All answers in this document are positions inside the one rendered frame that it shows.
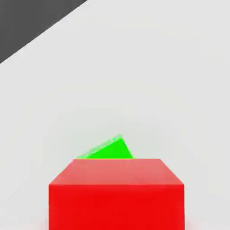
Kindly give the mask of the small green cube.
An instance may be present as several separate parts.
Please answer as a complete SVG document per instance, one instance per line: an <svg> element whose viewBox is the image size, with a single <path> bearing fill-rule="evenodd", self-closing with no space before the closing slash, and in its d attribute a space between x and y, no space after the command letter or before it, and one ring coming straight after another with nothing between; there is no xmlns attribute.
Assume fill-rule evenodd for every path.
<svg viewBox="0 0 230 230"><path fill-rule="evenodd" d="M122 135L118 134L88 150L76 159L133 159Z"/></svg>

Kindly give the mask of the small red cube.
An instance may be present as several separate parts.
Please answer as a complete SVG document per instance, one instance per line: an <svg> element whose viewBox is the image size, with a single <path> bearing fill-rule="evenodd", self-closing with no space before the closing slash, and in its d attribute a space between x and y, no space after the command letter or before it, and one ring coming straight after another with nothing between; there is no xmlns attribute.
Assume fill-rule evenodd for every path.
<svg viewBox="0 0 230 230"><path fill-rule="evenodd" d="M49 230L185 230L184 200L160 159L75 159L49 184Z"/></svg>

